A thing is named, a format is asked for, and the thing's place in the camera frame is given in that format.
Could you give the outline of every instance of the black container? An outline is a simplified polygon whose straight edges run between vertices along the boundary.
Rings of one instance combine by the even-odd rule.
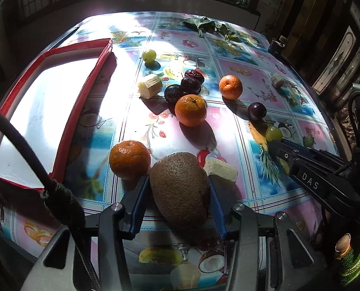
[[[278,58],[281,55],[282,50],[284,49],[285,45],[278,40],[273,39],[268,52],[273,55],[274,57]]]

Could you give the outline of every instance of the black cable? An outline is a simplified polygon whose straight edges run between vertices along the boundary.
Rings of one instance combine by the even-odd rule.
[[[348,116],[350,118],[352,130],[354,130],[355,140],[356,140],[356,146],[360,146],[360,137],[358,135],[358,128],[356,127],[354,115],[352,114],[352,103],[354,102],[355,98],[360,97],[360,91],[353,92],[349,99],[348,99]]]
[[[25,138],[1,114],[0,131],[10,140],[17,151],[20,152],[37,178],[44,185],[44,190],[40,194],[40,197],[43,199],[44,204],[49,209],[50,213],[60,223],[68,226],[83,265],[92,281],[93,287],[96,291],[100,291],[101,287],[98,276],[91,261],[84,253],[84,242],[80,232],[80,228],[84,226],[83,208],[69,189],[66,189],[56,180],[51,180]]]
[[[37,178],[44,185],[44,189],[54,191],[56,186],[52,183],[43,165],[37,158],[36,154],[26,142],[25,138],[17,131],[16,128],[0,114],[0,131],[10,140],[10,142],[20,152],[22,157],[28,163]]]

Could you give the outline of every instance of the printed tablecloth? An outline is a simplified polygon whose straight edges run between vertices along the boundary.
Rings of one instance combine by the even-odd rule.
[[[246,110],[250,103],[262,102],[268,110],[264,120],[279,127],[286,139],[337,154],[323,117],[295,74],[267,52],[269,43],[263,35],[215,20],[235,30],[238,42],[209,33],[201,38],[184,26],[183,21],[191,17],[159,12],[94,16],[63,42],[61,46],[110,37],[117,57],[112,77],[99,75],[86,100],[69,150],[65,185],[80,198],[87,214],[119,202],[133,185],[112,173],[109,151],[120,141],[138,140],[149,149],[152,165],[175,152],[190,152],[201,166],[210,157],[235,166],[238,202],[269,215],[285,211],[313,239],[321,220],[320,206],[271,161],[265,139],[248,121]],[[146,66],[141,59],[147,49],[157,53],[153,65]],[[163,92],[142,100],[136,87],[143,76],[154,73],[161,78],[164,91],[170,84],[179,84],[188,69],[197,69],[205,77],[200,95],[207,102],[208,115],[196,128],[179,125]],[[274,73],[285,80],[278,91],[270,80]],[[243,83],[243,94],[234,103],[222,100],[218,88],[227,74]],[[3,207],[0,229],[38,256],[56,229],[7,208],[1,219],[1,211]],[[139,290],[223,283],[233,250],[233,242],[218,239],[211,216],[203,229],[178,234],[167,226],[153,201],[148,203],[141,232],[124,246],[132,284]],[[91,249],[97,267],[97,240]],[[259,268],[264,268],[262,239],[259,250]]]

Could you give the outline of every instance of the mandarin orange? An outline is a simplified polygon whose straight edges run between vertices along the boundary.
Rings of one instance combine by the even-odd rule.
[[[109,155],[110,168],[124,180],[136,180],[150,168],[148,149],[139,141],[128,140],[112,147]]]
[[[187,127],[200,125],[207,117],[206,101],[200,96],[189,94],[181,97],[175,105],[179,122]]]
[[[226,75],[219,82],[219,91],[224,98],[235,100],[242,95],[242,82],[234,75]]]

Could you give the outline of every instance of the green grape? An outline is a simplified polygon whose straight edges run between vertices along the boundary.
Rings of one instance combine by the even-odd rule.
[[[266,136],[265,136],[266,140],[268,141],[273,141],[273,140],[277,140],[277,141],[281,141],[283,136],[282,136],[282,131],[274,126],[270,126],[267,130],[266,130]]]
[[[143,54],[142,54],[142,59],[147,63],[150,64],[152,63],[155,58],[156,58],[157,54],[155,53],[154,50],[146,50]]]

